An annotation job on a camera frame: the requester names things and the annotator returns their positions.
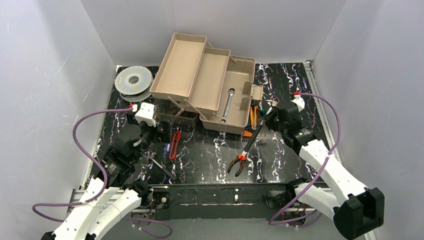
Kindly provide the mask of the black handled hammer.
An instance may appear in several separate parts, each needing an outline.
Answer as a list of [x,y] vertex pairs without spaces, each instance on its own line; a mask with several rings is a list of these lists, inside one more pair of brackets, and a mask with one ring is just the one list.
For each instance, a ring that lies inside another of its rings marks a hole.
[[248,140],[246,146],[243,149],[243,152],[241,154],[243,157],[247,156],[251,146],[256,141],[256,138],[259,135],[263,125],[271,118],[271,116],[274,114],[274,112],[276,110],[276,107],[277,107],[277,104],[278,104],[277,101],[275,101],[275,100],[266,100],[266,101],[269,102],[270,107],[269,107],[268,111],[263,115],[263,117],[259,119],[259,122],[256,125],[256,129],[253,132],[252,137]]

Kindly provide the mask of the steel combination wrench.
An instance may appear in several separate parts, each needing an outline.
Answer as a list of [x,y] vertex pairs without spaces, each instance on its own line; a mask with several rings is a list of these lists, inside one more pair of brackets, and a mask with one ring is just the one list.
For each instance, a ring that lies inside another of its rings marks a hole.
[[233,97],[235,95],[235,92],[236,92],[236,90],[234,88],[228,89],[227,102],[225,104],[225,109],[224,109],[223,115],[222,115],[221,120],[220,120],[222,123],[227,122],[227,117],[229,115],[229,111],[230,111],[230,108],[231,108],[231,104],[232,104],[232,100],[233,100]]

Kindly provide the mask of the beige plastic tool box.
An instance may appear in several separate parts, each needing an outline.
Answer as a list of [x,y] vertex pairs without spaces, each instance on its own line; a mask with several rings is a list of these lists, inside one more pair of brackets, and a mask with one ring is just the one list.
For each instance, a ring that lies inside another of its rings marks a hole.
[[[150,92],[182,112],[198,113],[207,130],[240,135],[250,123],[251,104],[263,97],[263,86],[254,83],[255,71],[254,58],[214,48],[203,35],[175,32]],[[230,88],[235,95],[223,123]]]

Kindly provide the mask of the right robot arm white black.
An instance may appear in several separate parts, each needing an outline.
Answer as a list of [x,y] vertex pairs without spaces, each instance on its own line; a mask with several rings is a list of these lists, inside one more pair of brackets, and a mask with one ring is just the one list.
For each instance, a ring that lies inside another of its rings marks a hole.
[[282,195],[282,209],[286,210],[296,201],[309,205],[332,219],[347,240],[381,227],[385,215],[384,194],[377,187],[368,188],[351,175],[329,153],[325,143],[302,125],[300,111],[304,106],[302,98],[283,102],[270,113],[266,125],[281,133],[285,143],[317,171],[317,177],[325,181],[331,193],[305,178],[293,180]]

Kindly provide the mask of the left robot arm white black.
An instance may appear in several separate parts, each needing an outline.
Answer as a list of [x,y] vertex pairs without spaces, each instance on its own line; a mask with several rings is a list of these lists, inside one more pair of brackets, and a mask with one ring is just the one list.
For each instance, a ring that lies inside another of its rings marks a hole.
[[125,181],[135,164],[157,139],[153,113],[128,113],[128,124],[115,136],[99,163],[102,170],[89,181],[79,202],[54,231],[43,240],[100,240],[120,220],[143,204],[153,205],[153,187],[137,179]]

